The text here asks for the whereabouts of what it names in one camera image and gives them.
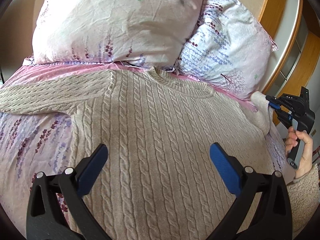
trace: sweater sleeve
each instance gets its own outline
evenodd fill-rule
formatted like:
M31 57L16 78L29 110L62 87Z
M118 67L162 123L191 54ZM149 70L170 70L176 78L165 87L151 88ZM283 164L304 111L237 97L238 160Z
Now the sweater sleeve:
M0 89L0 112L70 114L75 103L106 93L112 86L111 80L111 71L99 71Z
M291 203L294 239L309 222L319 205L319 175L317 165L303 178L287 185Z

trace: pink bedsheet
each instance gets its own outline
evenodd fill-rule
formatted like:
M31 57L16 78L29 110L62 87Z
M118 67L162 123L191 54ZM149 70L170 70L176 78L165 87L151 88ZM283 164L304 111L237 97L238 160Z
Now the pink bedsheet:
M115 63L31 64L22 66L2 88L106 69L141 71L138 68ZM2 183L12 185L11 192L2 192L3 187L0 186L0 203L23 235L25 235L28 198L35 174L39 171L44 171L47 175L57 174L68 167L66 157L69 154L71 140L71 120L68 115L51 113L27 116L0 113L0 177L5 178ZM279 135L268 135L266 141L270 153L283 151ZM276 159L274 166L278 169ZM68 207L63 196L59 194L58 198L61 209L68 219Z

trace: cable knit sweater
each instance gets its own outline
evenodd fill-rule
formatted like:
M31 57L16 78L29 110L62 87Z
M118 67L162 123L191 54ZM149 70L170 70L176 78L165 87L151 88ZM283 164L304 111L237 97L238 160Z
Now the cable knit sweater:
M262 131L238 103L205 83L154 69L9 87L0 90L0 111L69 114L72 167L100 143L108 146L109 159L84 201L113 239L206 239L234 201L209 158L214 142L242 165L273 172ZM317 184L315 167L288 186L294 231L318 205ZM70 226L78 230L72 219Z

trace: pillowcase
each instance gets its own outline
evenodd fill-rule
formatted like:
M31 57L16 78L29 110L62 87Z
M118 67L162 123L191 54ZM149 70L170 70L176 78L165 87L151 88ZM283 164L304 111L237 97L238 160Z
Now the pillowcase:
M33 35L36 64L127 61L172 69L203 0L45 0Z
M175 67L250 100L277 50L271 37L238 0L204 0L197 26Z

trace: wrist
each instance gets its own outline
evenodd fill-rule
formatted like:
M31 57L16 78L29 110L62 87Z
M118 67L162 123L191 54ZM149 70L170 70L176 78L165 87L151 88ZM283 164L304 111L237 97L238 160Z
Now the wrist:
M312 169L312 163L309 163L308 165L300 166L299 169L296 170L295 179L299 179L302 176L306 175L309 171Z

